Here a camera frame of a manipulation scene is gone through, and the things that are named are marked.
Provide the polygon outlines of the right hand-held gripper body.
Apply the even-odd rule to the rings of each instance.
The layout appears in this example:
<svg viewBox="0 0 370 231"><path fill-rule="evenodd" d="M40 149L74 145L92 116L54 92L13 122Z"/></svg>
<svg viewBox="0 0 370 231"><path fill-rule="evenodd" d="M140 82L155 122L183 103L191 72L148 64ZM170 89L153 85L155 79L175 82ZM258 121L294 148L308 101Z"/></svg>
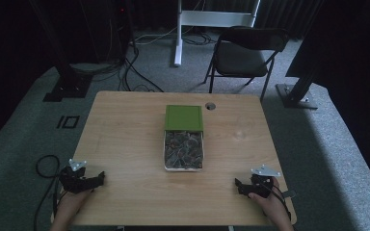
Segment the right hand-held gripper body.
<svg viewBox="0 0 370 231"><path fill-rule="evenodd" d="M253 192L261 197L267 198L274 186L274 177L280 177L281 172L274 170L266 165L253 168L251 170L251 183L253 185Z"/></svg>

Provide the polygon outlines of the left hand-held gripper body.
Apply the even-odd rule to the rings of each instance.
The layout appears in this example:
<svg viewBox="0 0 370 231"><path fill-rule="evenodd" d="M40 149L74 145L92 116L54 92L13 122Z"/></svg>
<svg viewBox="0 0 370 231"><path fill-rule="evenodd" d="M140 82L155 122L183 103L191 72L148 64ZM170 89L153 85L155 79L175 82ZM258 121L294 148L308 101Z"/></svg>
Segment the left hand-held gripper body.
<svg viewBox="0 0 370 231"><path fill-rule="evenodd" d="M84 178L86 165L86 161L68 160L68 165L60 173L60 181L66 191L77 193L79 189L90 187L88 180Z"/></svg>

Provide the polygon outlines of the person's left hand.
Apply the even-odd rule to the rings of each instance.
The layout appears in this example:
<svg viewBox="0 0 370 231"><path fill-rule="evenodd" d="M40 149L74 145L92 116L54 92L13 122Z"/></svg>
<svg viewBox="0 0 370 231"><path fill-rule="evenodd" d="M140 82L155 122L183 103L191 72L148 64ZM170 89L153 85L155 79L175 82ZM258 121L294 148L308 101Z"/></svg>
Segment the person's left hand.
<svg viewBox="0 0 370 231"><path fill-rule="evenodd" d="M55 219L64 222L72 221L74 216L86 203L86 200L91 193L92 190L87 190L80 193L65 192L57 205Z"/></svg>

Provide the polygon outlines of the person's right hand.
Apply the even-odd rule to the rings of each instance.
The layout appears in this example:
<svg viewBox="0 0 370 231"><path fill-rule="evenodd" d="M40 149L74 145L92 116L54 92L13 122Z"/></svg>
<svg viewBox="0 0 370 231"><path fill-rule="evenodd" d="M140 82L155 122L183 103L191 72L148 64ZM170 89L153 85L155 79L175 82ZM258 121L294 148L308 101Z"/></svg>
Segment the person's right hand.
<svg viewBox="0 0 370 231"><path fill-rule="evenodd" d="M290 218L281 200L281 192L278 190L278 180L273 178L274 186L267 198L256 193L250 193L249 198L257 203L267 218L276 226L290 225Z"/></svg>

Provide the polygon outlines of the white drawer with dark pieces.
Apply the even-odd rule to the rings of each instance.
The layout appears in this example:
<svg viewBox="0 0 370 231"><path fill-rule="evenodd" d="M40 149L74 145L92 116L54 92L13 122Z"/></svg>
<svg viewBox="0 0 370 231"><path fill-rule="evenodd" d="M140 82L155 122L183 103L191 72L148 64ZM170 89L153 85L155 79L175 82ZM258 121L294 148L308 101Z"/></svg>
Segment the white drawer with dark pieces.
<svg viewBox="0 0 370 231"><path fill-rule="evenodd" d="M167 171L200 171L203 169L203 133L166 131L164 167Z"/></svg>

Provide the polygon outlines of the green drawer box case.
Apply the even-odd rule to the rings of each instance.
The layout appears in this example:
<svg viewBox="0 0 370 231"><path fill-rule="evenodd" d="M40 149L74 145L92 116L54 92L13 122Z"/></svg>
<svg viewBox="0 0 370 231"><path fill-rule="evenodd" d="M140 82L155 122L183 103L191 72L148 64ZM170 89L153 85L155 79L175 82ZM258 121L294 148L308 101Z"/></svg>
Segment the green drawer box case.
<svg viewBox="0 0 370 231"><path fill-rule="evenodd" d="M203 130L201 106L167 105L165 129L167 131L201 132Z"/></svg>

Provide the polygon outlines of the black metal stand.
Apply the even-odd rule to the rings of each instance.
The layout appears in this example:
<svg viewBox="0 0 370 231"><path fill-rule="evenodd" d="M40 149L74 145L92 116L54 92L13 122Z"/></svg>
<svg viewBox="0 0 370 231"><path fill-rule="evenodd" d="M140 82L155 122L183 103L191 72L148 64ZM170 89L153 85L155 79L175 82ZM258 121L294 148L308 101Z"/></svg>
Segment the black metal stand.
<svg viewBox="0 0 370 231"><path fill-rule="evenodd" d="M57 37L53 24L40 0L28 0L49 41L53 52L53 63L59 73L59 79L53 90L47 93L44 102L61 102L64 98L85 98L93 76L77 73L69 64L64 49Z"/></svg>
<svg viewBox="0 0 370 231"><path fill-rule="evenodd" d="M309 29L296 56L290 64L286 76L297 77L295 85L277 84L277 93L285 108L317 110L318 107L309 92L317 77L320 61L324 56L322 19L326 0L320 4L310 20Z"/></svg>

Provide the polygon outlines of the black folding chair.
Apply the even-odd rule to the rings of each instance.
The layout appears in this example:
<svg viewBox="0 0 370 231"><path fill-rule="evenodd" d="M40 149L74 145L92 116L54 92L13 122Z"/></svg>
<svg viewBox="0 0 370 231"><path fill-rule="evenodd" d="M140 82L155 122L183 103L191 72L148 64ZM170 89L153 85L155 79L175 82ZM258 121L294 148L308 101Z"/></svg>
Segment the black folding chair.
<svg viewBox="0 0 370 231"><path fill-rule="evenodd" d="M213 91L216 77L246 78L249 85L256 77L264 77L260 95L263 100L273 71L276 55L289 41L289 33L280 28L233 26L223 31L215 46L203 84Z"/></svg>

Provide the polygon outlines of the dark computer tower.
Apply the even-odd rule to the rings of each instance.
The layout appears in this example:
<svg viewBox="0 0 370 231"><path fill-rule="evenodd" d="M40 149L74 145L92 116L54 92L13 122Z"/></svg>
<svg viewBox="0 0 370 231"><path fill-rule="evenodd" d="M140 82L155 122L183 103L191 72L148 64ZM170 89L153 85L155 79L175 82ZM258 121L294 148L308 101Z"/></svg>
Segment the dark computer tower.
<svg viewBox="0 0 370 231"><path fill-rule="evenodd" d="M130 40L126 0L79 0L98 63L126 57Z"/></svg>

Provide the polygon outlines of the white metal desk frame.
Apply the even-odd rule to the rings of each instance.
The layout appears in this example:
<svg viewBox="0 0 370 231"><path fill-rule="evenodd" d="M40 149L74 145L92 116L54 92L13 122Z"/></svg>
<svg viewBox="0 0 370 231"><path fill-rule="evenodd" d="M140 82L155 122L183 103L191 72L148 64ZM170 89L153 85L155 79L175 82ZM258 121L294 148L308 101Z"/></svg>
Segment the white metal desk frame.
<svg viewBox="0 0 370 231"><path fill-rule="evenodd" d="M257 13L261 0L254 0L250 13L231 13L231 12L207 12L207 11L187 11L182 9L182 0L177 0L177 26L176 26L176 46L173 64L182 64L182 27L216 27L226 28L232 26L253 27L257 19Z"/></svg>

